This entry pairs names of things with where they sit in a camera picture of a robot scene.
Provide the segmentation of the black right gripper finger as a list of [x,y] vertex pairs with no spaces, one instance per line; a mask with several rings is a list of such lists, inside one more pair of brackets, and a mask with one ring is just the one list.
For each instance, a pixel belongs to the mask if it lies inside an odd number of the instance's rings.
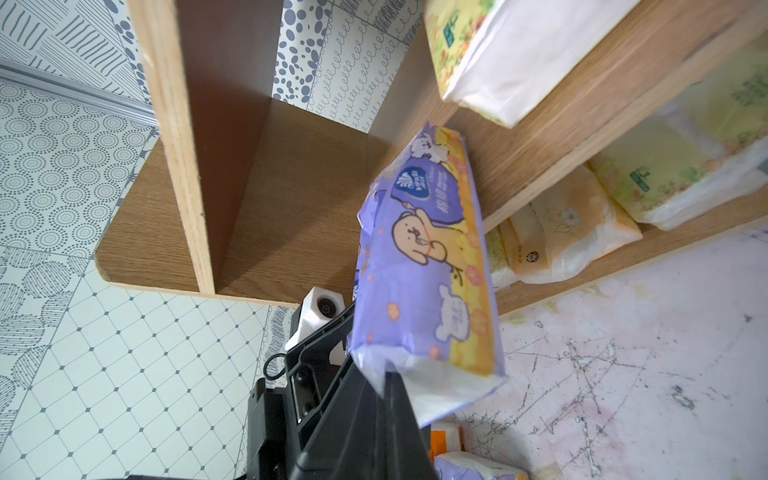
[[350,356],[330,361],[354,308],[324,302],[320,313],[325,324],[287,352],[288,478],[436,478],[401,376],[386,373],[378,393]]

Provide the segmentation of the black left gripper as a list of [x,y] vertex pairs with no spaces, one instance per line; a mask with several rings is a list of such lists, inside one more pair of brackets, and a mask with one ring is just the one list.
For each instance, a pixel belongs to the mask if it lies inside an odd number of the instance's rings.
[[248,399],[246,479],[299,479],[297,416],[290,387],[256,382]]

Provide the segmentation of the orange tissue pack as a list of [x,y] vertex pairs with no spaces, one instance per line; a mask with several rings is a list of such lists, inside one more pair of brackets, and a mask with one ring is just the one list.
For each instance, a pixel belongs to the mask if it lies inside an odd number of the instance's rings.
[[436,421],[430,425],[430,451],[431,461],[442,454],[459,452],[464,450],[462,428],[460,425],[448,421]]

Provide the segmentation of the small purple tissue pack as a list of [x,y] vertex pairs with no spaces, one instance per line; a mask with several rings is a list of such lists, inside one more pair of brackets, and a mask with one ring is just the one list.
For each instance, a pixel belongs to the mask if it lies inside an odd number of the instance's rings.
[[398,374],[427,426],[507,380],[462,136],[426,124],[376,178],[361,227],[349,352],[375,391]]

